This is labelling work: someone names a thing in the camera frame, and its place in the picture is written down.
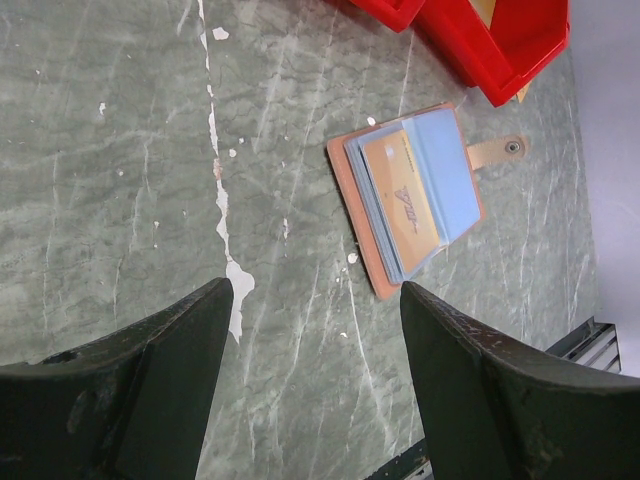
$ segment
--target printed logo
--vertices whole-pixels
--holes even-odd
[[[416,215],[416,211],[413,208],[413,202],[411,201],[411,196],[407,191],[407,186],[405,185],[400,190],[396,190],[394,192],[396,198],[398,198],[402,203],[404,203],[404,212],[407,214],[407,220],[413,225],[413,231],[418,233],[418,216]]]

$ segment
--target peeling paint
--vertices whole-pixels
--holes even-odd
[[[204,20],[204,0],[198,0],[198,14],[202,24],[205,26],[205,31],[200,35],[200,42],[205,51],[205,69],[207,74],[211,72],[209,66],[209,47],[207,44],[206,25]],[[213,36],[216,40],[224,40],[228,38],[229,34],[222,28],[218,27],[213,30]],[[242,302],[245,297],[251,293],[255,288],[255,279],[253,275],[242,270],[240,265],[233,259],[229,250],[229,232],[227,231],[227,215],[229,214],[229,195],[222,185],[222,166],[220,165],[219,151],[218,151],[218,133],[216,131],[216,118],[214,111],[214,95],[211,84],[207,85],[207,92],[211,100],[211,111],[209,113],[209,137],[211,140],[211,147],[214,151],[213,159],[213,173],[216,177],[217,198],[216,205],[220,209],[222,214],[218,225],[216,226],[216,232],[222,238],[224,242],[224,254],[227,258],[226,275],[233,285],[233,306],[231,307],[231,322],[229,323],[229,332],[233,335],[233,338],[237,343],[240,343],[240,337],[242,336]]]

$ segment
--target card holder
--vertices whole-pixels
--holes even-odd
[[[379,298],[484,218],[473,169],[524,156],[526,140],[509,139],[517,149],[502,140],[465,147],[453,105],[441,104],[328,142]]]

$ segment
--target leather strap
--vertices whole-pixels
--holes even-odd
[[[471,168],[474,170],[487,165],[520,160],[528,151],[529,140],[521,135],[508,135],[467,147]]]

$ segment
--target white vein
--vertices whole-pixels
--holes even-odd
[[[251,462],[256,461],[256,434],[254,432],[255,417],[252,416],[249,420],[249,440],[251,440]]]
[[[546,225],[547,224],[547,215],[549,213],[549,203],[551,202],[551,193],[553,192],[553,183],[554,183],[554,177],[553,177],[554,171],[551,171],[551,178],[549,179],[549,193],[547,194],[547,203],[544,206],[544,214],[542,215],[542,225]]]
[[[413,446],[413,418],[416,416],[416,407],[411,405],[411,423],[409,424],[409,447]]]
[[[360,112],[362,111],[362,99],[364,98],[364,90],[367,85],[367,73],[369,72],[369,67],[371,66],[371,49],[373,48],[373,35],[369,35],[369,49],[367,51],[367,62],[364,67],[364,73],[362,74],[362,87],[360,87],[360,95],[358,96],[358,107],[356,108],[356,114],[354,117],[353,128],[357,128],[358,126],[358,117],[360,116]]]
[[[462,105],[464,104],[464,102],[466,102],[466,101],[467,101],[467,98],[469,98],[469,95],[467,95],[467,94],[465,93],[464,97],[462,97],[462,101],[461,101],[461,102],[456,106],[456,108],[455,108],[455,111],[456,111],[456,112],[458,111],[458,109],[459,109],[460,107],[462,107]]]
[[[453,268],[451,269],[451,275],[449,275],[449,281],[446,283],[446,285],[444,286],[444,289],[442,290],[442,293],[440,294],[440,298],[442,298],[443,300],[447,296],[447,292],[449,291],[449,287],[451,286],[451,283],[453,282],[453,276],[456,274],[456,270],[457,269],[458,269],[458,262],[456,261],[453,264]]]
[[[522,281],[524,278],[524,255],[527,249],[527,243],[529,242],[529,234],[531,233],[531,202],[533,201],[533,186],[529,192],[527,199],[527,235],[524,237],[524,243],[522,244],[522,250],[520,252],[520,288],[522,288]]]
[[[320,348],[319,348],[320,353],[322,353],[322,350],[324,349],[324,344],[327,341],[327,335],[329,334],[329,320],[333,315],[332,306],[333,306],[333,297],[335,296],[335,294],[336,294],[336,289],[332,288],[331,292],[329,293],[328,305],[325,307],[324,331],[322,332],[322,341],[320,342]]]
[[[322,437],[320,433],[322,432],[322,424],[324,423],[324,407],[322,408],[322,413],[320,414],[320,424],[318,425],[318,432],[316,433],[316,445],[313,449],[313,457],[311,457],[311,465],[309,467],[309,475],[307,476],[308,480],[313,478],[313,469],[316,466],[316,461],[318,460],[318,450],[320,447],[320,441]]]
[[[293,39],[293,48],[295,48],[296,43],[298,42],[298,37],[296,36]],[[262,131],[264,130],[264,126],[267,123],[267,119],[269,118],[269,110],[271,109],[271,103],[276,96],[276,91],[280,81],[282,80],[282,65],[284,64],[284,54],[287,50],[287,45],[289,43],[289,37],[286,37],[282,41],[282,48],[280,49],[280,59],[278,60],[278,66],[276,67],[276,72],[273,75],[273,79],[271,80],[271,84],[269,85],[269,90],[267,91],[267,104],[262,110],[262,116],[260,117],[260,124],[258,125],[258,138],[256,139],[256,143],[253,147],[253,153],[258,153],[258,148],[260,147],[260,140],[262,140]]]
[[[262,324],[262,320],[264,319],[264,315],[267,311],[267,303],[269,300],[269,292],[271,291],[271,285],[273,284],[273,276],[275,273],[275,262],[278,258],[279,254],[279,243],[276,243],[273,246],[273,252],[271,254],[271,273],[269,274],[269,280],[267,282],[267,288],[265,290],[265,297],[262,301],[262,305],[260,307],[260,312],[258,313],[258,317],[256,318],[256,322],[253,325],[253,329],[251,330],[251,337],[249,338],[249,345],[247,346],[247,356],[244,364],[244,376],[243,376],[243,384],[246,386],[247,381],[249,380],[249,372],[251,371],[251,360],[253,358],[253,346],[256,341],[256,337],[258,336],[258,332],[260,331],[260,325]]]
[[[184,4],[184,11],[182,12],[182,17],[180,17],[180,21],[176,26],[176,35],[180,35],[182,31],[182,26],[184,25],[185,20],[189,16],[189,11],[191,10],[191,5],[193,4],[193,0],[186,0]]]
[[[158,135],[157,133],[148,132],[144,130],[129,131],[129,132],[124,132],[122,134],[110,135],[109,137],[104,138],[102,141],[96,142],[87,147],[76,148],[73,150],[60,150],[55,154],[39,157],[37,162],[30,163],[28,166],[24,166],[22,164],[8,165],[5,163],[5,164],[2,164],[2,167],[11,171],[18,171],[18,172],[27,171],[31,169],[33,166],[47,163],[49,161],[55,160],[56,158],[63,159],[71,155],[86,156],[87,154],[101,152],[107,148],[117,145],[118,143],[125,142],[131,138],[143,138],[143,137],[147,138],[149,135],[153,135],[155,138],[166,138],[164,135]]]
[[[576,156],[578,155],[578,139],[576,138],[576,123],[573,120],[573,109],[571,108],[571,100],[567,101],[569,106],[569,119],[571,120],[571,134],[573,135],[573,146],[575,148]]]
[[[142,187],[138,188],[136,199],[133,203],[133,214],[131,217],[131,240],[129,241],[129,254],[138,240],[138,222],[140,221],[140,197],[142,197]]]
[[[42,274],[42,316],[44,317],[44,329],[42,335],[46,335],[49,331],[49,314],[47,313],[47,287],[49,273],[49,252],[51,251],[51,240],[58,225],[58,189],[56,188],[56,179],[58,176],[58,156],[53,157],[53,171],[51,173],[51,189],[53,195],[53,213],[51,215],[51,228],[49,229],[49,239],[47,240],[47,249],[44,252],[45,267]]]
[[[476,318],[476,307],[477,307],[477,305],[478,305],[478,294],[476,293],[473,296],[473,306],[471,307],[471,316],[473,318]]]
[[[309,297],[309,302],[307,304],[307,312],[306,312],[304,321],[302,320],[301,315],[298,316],[298,325],[296,326],[296,329],[294,332],[295,346],[293,348],[293,358],[291,360],[291,365],[282,382],[282,388],[276,395],[276,398],[274,399],[271,410],[269,412],[269,424],[273,430],[272,449],[274,451],[274,454],[276,455],[276,458],[280,461],[281,465],[283,464],[283,459],[282,459],[282,447],[280,446],[280,441],[278,439],[278,409],[280,406],[280,400],[282,399],[282,396],[284,395],[284,392],[287,386],[289,385],[289,380],[291,379],[293,372],[298,366],[298,357],[300,355],[300,344],[302,343],[302,336],[307,327],[307,324],[309,323],[309,317],[311,316],[311,308],[313,307],[313,300],[316,296],[316,289],[318,287],[319,273],[320,273],[320,264],[318,263],[318,265],[316,266],[316,276],[313,280],[313,287],[311,289],[311,296]]]
[[[300,180],[300,173],[302,171],[302,164],[304,163],[305,149],[307,147],[307,143],[309,142],[309,134],[311,132],[311,124],[313,122],[313,116],[315,115],[316,108],[318,108],[318,104],[320,103],[320,89],[322,87],[322,80],[324,79],[324,71],[327,67],[327,62],[329,60],[329,55],[327,54],[327,52],[331,48],[331,44],[333,43],[333,33],[334,33],[334,27],[335,27],[337,16],[338,16],[338,7],[336,6],[335,12],[333,13],[333,19],[331,20],[331,29],[329,31],[329,41],[327,42],[327,46],[325,47],[325,54],[322,58],[322,67],[320,69],[320,74],[318,75],[318,79],[316,80],[316,90],[313,98],[313,105],[311,106],[311,111],[307,119],[307,126],[304,132],[304,141],[302,143],[302,154],[300,155],[300,161],[298,162],[298,168],[296,169],[295,177],[293,180],[293,187],[291,188],[291,196],[289,197],[288,212],[291,211],[291,208],[293,205],[293,199],[295,197],[296,189],[298,187],[298,181]]]
[[[578,290],[580,289],[580,283],[582,282],[582,275],[584,275],[584,271],[587,268],[587,264],[589,263],[589,260],[591,259],[590,255],[585,255],[582,258],[582,265],[580,265],[580,273],[578,273],[578,281],[576,282],[576,289],[573,293],[573,308],[572,308],[572,312],[571,312],[571,321],[573,321],[573,319],[575,318],[576,315],[576,311],[578,310]]]
[[[118,283],[120,281],[120,267],[122,267],[122,262],[124,261],[124,257],[121,257],[118,260],[118,266],[116,267],[116,279],[113,282],[113,290],[111,295],[113,297],[113,323],[116,326],[116,330],[118,329]]]
[[[109,66],[109,75],[107,75],[107,79],[108,79],[108,85],[113,85],[113,79],[116,76],[116,67],[118,66],[118,63],[120,62],[120,55],[122,55],[122,51],[124,50],[125,45],[128,43],[127,39],[123,39],[120,42],[120,46],[118,47],[118,50],[116,50],[115,55],[113,56],[113,61],[111,62],[111,65]],[[153,99],[151,101],[151,112],[153,112],[153,105],[155,105],[155,92],[153,94]]]
[[[524,311],[522,312],[523,315],[522,315],[522,319],[521,319],[521,322],[520,322],[520,341],[521,342],[525,342],[525,327],[526,327],[525,326],[525,324],[526,324],[525,319],[526,319],[526,316],[527,316],[527,310],[529,308],[529,305],[528,305],[527,302],[528,302],[528,300],[525,300],[523,302],[523,305],[522,305],[522,308],[523,308]]]
[[[67,321],[66,325],[69,325],[69,315],[67,314],[67,309],[62,306],[62,292],[60,292],[60,290],[58,290],[58,304],[60,305],[60,308],[62,308],[64,319]]]
[[[384,412],[382,409],[382,399],[380,398],[380,395],[376,391],[373,375],[371,374],[371,369],[369,368],[369,363],[367,362],[367,356],[365,355],[365,352],[364,352],[364,345],[362,344],[362,336],[360,335],[360,325],[358,324],[358,315],[356,314],[356,303],[353,297],[353,282],[351,281],[351,274],[349,273],[349,266],[348,266],[349,264],[347,263],[347,254],[344,250],[344,238],[342,236],[340,238],[340,248],[342,249],[342,256],[344,257],[344,262],[347,265],[347,270],[346,270],[347,287],[349,289],[349,300],[351,302],[351,315],[353,317],[353,324],[356,329],[356,338],[358,339],[358,349],[360,351],[360,356],[362,357],[362,362],[364,363],[364,373],[366,374],[366,381],[369,386],[369,390],[371,391],[371,396],[373,397],[373,400],[376,404],[377,420],[380,422],[384,430],[385,448],[388,448],[392,444],[393,434],[391,432],[391,427],[389,425],[389,422],[384,416]]]
[[[413,40],[416,37],[416,31],[411,30],[411,41],[409,42],[409,53],[407,54],[407,67],[404,70],[404,80],[402,81],[402,91],[400,92],[400,105],[398,106],[398,116],[402,113],[404,105],[404,94],[407,90],[407,81],[409,79],[409,69],[411,68],[411,54],[413,52]]]
[[[565,271],[566,274],[564,276],[564,288],[565,288],[565,296],[567,299],[567,323],[571,323],[571,299],[569,298],[569,291],[571,290],[569,286],[569,239],[571,237],[571,222],[569,221],[569,211],[567,209],[567,204],[564,206],[564,215],[565,220],[567,222],[567,230],[565,235],[565,250],[564,250],[564,262],[565,262]]]
[[[364,375],[360,377],[360,386],[358,387],[358,396],[356,397],[356,405],[353,407],[353,412],[351,412],[351,419],[349,420],[349,428],[347,429],[347,444],[345,445],[345,451],[349,452],[349,441],[351,439],[351,431],[353,427],[353,421],[356,417],[356,412],[358,411],[358,406],[360,405],[360,397],[362,396],[362,388],[365,384]]]
[[[69,52],[67,54],[67,58],[69,59],[74,59],[76,58],[76,48],[78,47],[78,44],[80,42],[80,38],[82,38],[82,34],[83,34],[83,30],[87,21],[87,17],[89,16],[89,10],[91,9],[91,6],[93,5],[94,0],[89,0],[87,2],[87,6],[84,8],[83,12],[82,12],[82,17],[80,18],[80,20],[77,22],[77,27],[76,27],[76,33],[73,36],[73,41],[71,43],[71,48],[69,49]],[[75,67],[75,61],[68,61],[68,62],[64,62],[64,67],[62,67],[62,70],[60,71],[60,73],[58,74],[58,78],[61,79],[61,81],[58,83],[58,88],[57,88],[57,92],[56,95],[51,95],[49,98],[49,101],[47,102],[47,106],[43,109],[43,116],[44,117],[50,117],[51,120],[51,124],[53,124],[54,121],[57,120],[58,115],[51,115],[51,111],[50,111],[50,107],[53,105],[53,107],[55,108],[55,104],[54,102],[56,101],[61,101],[61,99],[63,98],[68,98],[68,93],[69,90],[71,89],[71,82],[67,82],[67,90],[64,94],[60,93],[60,90],[62,88],[62,83],[64,82],[64,80],[66,80],[67,78],[67,69],[72,66]]]
[[[509,286],[507,285],[507,269],[504,264],[504,254],[502,253],[502,237],[500,235],[500,225],[498,224],[498,218],[494,215],[493,218],[496,221],[496,234],[498,236],[498,249],[500,253],[500,265],[502,266],[502,281],[504,283],[504,289],[507,294],[507,300],[510,297]]]
[[[2,20],[4,20],[4,24],[7,26],[7,31],[4,34],[4,43],[2,44],[2,49],[4,50],[9,45],[9,37],[11,36],[11,23],[7,18],[5,13],[2,14]]]
[[[151,194],[151,188],[149,187],[149,145],[153,143],[153,136],[150,136],[142,143],[144,150],[144,164],[142,166],[142,178],[147,187],[147,193]]]

